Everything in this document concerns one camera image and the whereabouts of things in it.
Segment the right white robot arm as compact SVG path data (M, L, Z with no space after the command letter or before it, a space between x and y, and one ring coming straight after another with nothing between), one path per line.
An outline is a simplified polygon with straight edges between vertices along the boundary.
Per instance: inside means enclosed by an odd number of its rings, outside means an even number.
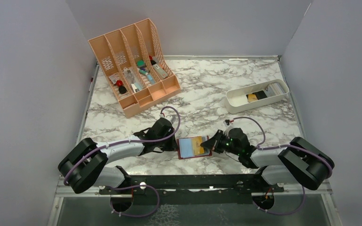
M295 137L286 145L257 148L250 144L242 129L232 128L226 132L218 130L201 147L216 153L232 153L243 166L256 169L253 185L260 192L278 183L299 183L317 190L335 167L331 158L302 137Z

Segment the gold vip credit card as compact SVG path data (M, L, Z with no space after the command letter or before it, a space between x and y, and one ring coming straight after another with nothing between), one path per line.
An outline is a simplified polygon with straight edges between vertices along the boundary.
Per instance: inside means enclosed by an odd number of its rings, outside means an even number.
M202 137L193 137L191 140L192 144L192 152L194 156L198 156L205 153L204 148L200 146L200 144L203 142Z

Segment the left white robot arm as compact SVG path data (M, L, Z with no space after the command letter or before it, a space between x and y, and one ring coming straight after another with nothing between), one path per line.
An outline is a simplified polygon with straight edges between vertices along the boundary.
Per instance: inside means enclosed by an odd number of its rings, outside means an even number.
M128 175L123 168L108 168L107 164L154 152L156 148L174 151L178 147L173 127L176 121L174 115L161 117L153 126L112 143L85 138L59 163L58 171L66 178L65 185L76 194L92 186L111 187L117 193L124 193L129 189Z

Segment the red leather card holder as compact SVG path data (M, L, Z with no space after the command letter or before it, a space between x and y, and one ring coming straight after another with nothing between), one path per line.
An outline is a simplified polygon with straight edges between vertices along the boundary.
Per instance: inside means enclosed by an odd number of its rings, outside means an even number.
M201 146L201 144L207 140L208 136L177 139L176 141L179 147L178 158L181 160L211 156L212 151Z

